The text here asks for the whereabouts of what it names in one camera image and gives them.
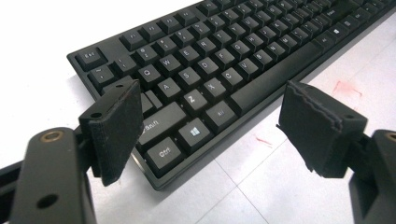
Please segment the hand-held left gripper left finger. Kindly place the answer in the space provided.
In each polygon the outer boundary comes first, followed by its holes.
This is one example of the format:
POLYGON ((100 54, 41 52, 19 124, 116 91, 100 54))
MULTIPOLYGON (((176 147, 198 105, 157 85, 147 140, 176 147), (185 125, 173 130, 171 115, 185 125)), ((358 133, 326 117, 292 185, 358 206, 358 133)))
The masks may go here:
POLYGON ((92 168, 105 187, 113 184, 144 129, 139 81, 130 79, 112 87, 78 121, 83 167, 92 168))

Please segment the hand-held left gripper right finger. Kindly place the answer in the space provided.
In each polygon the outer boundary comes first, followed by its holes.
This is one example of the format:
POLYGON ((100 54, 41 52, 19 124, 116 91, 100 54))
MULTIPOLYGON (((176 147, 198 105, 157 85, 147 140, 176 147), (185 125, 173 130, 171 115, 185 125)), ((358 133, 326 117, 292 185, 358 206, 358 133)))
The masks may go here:
POLYGON ((351 143, 363 136, 367 118, 325 92, 301 82, 287 83, 278 128, 297 148, 309 171, 341 178, 351 143))

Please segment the black computer keyboard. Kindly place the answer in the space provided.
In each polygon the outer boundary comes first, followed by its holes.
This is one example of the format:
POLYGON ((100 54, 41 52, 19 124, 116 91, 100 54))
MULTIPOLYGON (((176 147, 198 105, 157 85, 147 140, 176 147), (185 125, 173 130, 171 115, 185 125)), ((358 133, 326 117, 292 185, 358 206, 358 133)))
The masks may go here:
POLYGON ((161 189, 396 0, 203 0, 68 55, 94 98, 140 83, 133 158, 161 189))

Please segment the white board mat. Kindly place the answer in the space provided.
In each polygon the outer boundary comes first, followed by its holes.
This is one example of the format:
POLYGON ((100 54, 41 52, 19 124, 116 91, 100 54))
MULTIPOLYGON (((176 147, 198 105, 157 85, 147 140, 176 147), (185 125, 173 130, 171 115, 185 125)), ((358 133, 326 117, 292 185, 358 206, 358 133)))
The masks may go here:
MULTIPOLYGON (((92 104, 67 56, 198 0, 0 0, 0 168, 29 140, 78 125, 92 104)), ((396 132, 396 8, 306 82, 396 132)), ((115 184, 91 181, 100 224, 353 224, 346 178, 322 178, 278 129, 273 103, 162 190, 130 162, 115 184)))

